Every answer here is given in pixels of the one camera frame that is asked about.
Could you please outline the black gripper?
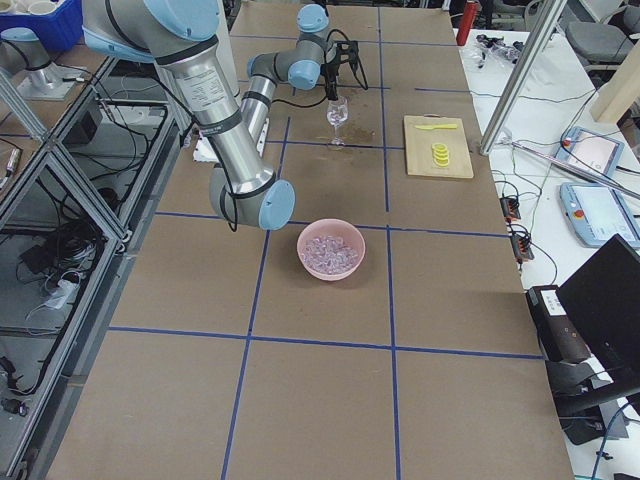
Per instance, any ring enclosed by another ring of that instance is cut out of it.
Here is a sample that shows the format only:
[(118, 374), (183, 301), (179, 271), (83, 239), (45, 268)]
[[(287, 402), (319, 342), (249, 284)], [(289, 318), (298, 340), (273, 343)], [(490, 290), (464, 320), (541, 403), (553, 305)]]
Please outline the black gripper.
[(332, 43), (325, 52), (325, 59), (321, 67), (321, 74), (325, 82), (325, 94), (328, 101), (338, 100), (338, 76), (341, 65), (340, 49), (337, 43)]

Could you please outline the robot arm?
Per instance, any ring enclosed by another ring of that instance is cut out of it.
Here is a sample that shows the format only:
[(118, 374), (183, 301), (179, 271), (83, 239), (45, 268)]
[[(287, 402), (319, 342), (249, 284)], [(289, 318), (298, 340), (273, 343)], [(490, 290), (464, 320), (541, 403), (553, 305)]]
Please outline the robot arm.
[(297, 15), (293, 49), (254, 57), (250, 84), (237, 100), (217, 50), (223, 12), (217, 1), (85, 1), (87, 46), (111, 57), (154, 63), (169, 72), (200, 133), (218, 160), (210, 179), (214, 211), (230, 226), (278, 230), (291, 219), (295, 191), (266, 164), (257, 143), (275, 88), (315, 87), (323, 64), (334, 58), (329, 16), (318, 4)]

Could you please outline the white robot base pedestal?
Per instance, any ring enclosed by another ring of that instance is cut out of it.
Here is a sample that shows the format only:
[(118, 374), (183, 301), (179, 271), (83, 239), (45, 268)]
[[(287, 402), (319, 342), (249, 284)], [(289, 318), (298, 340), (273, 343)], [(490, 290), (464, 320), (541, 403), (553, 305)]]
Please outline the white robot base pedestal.
[(261, 142), (268, 123), (273, 82), (255, 77), (238, 100), (224, 75), (207, 71), (181, 82), (187, 105), (199, 127), (193, 159), (240, 170), (262, 163)]

